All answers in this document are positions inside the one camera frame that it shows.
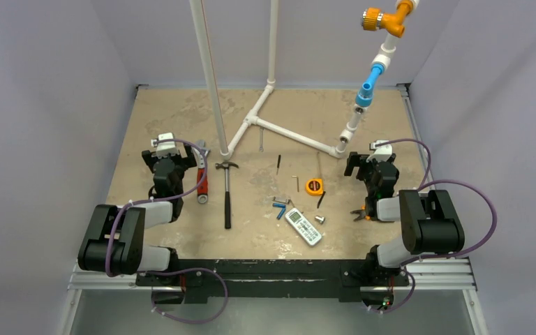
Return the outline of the white remote control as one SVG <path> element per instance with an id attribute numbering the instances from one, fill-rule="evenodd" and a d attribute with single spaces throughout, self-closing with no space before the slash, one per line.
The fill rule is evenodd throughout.
<path id="1" fill-rule="evenodd" d="M 284 217 L 309 246 L 313 247 L 322 240 L 322 235 L 297 208 L 292 208 L 286 212 Z"/>

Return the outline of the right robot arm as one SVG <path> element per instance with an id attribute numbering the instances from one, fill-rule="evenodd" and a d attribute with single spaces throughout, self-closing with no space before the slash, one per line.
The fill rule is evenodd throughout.
<path id="1" fill-rule="evenodd" d="M 353 211 L 357 220 L 381 223 L 399 222 L 400 235 L 373 246 L 364 264 L 353 276 L 380 284 L 412 258 L 423 254 L 447 255 L 459 252 L 465 244 L 465 232 L 447 191 L 416 190 L 396 192 L 399 170 L 394 156 L 379 161 L 367 154 L 350 153 L 344 175 L 353 172 L 366 187 L 361 209 Z"/>

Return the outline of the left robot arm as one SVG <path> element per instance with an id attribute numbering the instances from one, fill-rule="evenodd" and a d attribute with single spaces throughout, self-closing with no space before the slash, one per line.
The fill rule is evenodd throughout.
<path id="1" fill-rule="evenodd" d="M 78 251 L 80 269 L 111 277 L 152 271 L 162 285 L 178 281 L 180 266 L 172 261 L 174 249 L 145 244 L 144 233 L 176 221 L 181 214 L 187 195 L 185 172 L 196 167 L 206 153 L 203 147 L 191 143 L 185 143 L 184 149 L 184 156 L 173 148 L 141 153 L 153 177 L 148 198 L 124 206 L 96 205 Z"/>

